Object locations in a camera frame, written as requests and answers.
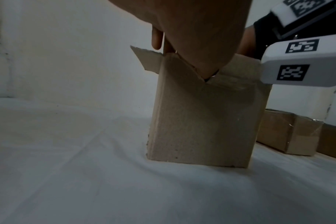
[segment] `table surface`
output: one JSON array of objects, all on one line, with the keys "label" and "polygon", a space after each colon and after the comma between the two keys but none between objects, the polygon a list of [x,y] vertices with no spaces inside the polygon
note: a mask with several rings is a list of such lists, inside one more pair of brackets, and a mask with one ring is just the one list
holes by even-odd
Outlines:
[{"label": "table surface", "polygon": [[0,223],[336,223],[336,159],[146,159],[150,118],[0,99]]}]

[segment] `cardboard box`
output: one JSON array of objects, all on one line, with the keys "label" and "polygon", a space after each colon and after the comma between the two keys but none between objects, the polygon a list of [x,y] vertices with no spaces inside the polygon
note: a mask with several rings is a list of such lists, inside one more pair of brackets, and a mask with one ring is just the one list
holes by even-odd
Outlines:
[{"label": "cardboard box", "polygon": [[293,113],[266,110],[257,142],[286,154],[313,156],[323,122]]},{"label": "cardboard box", "polygon": [[132,49],[159,74],[147,158],[247,167],[271,90],[258,81],[260,61],[235,55],[205,82],[177,54]]},{"label": "cardboard box", "polygon": [[323,125],[317,152],[336,158],[336,126]]}]

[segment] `white tablecloth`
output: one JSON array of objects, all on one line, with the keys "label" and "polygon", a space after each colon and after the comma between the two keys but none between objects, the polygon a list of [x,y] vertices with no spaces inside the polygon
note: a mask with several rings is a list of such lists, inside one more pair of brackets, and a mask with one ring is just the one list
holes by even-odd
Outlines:
[{"label": "white tablecloth", "polygon": [[0,223],[336,223],[336,159],[149,161],[150,118],[0,99]]}]

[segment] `finger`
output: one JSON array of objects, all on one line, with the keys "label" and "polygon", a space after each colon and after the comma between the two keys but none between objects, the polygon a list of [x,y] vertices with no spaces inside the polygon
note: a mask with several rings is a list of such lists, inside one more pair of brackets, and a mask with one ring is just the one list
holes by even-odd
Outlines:
[{"label": "finger", "polygon": [[152,26],[152,47],[156,50],[161,49],[163,41],[163,32]]},{"label": "finger", "polygon": [[163,54],[165,55],[167,53],[175,53],[175,49],[171,45],[171,43],[168,41],[168,39],[164,37]]}]

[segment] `sealed cardboard box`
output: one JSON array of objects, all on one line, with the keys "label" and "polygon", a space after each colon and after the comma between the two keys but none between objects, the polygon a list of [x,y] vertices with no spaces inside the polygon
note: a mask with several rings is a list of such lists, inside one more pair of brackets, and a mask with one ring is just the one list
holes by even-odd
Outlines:
[{"label": "sealed cardboard box", "polygon": [[336,126],[323,125],[317,152],[336,158]]},{"label": "sealed cardboard box", "polygon": [[313,156],[322,124],[293,113],[265,110],[257,142],[287,154]]},{"label": "sealed cardboard box", "polygon": [[147,158],[247,167],[271,90],[258,81],[260,61],[235,55],[205,82],[177,54],[132,49],[159,74]]}]

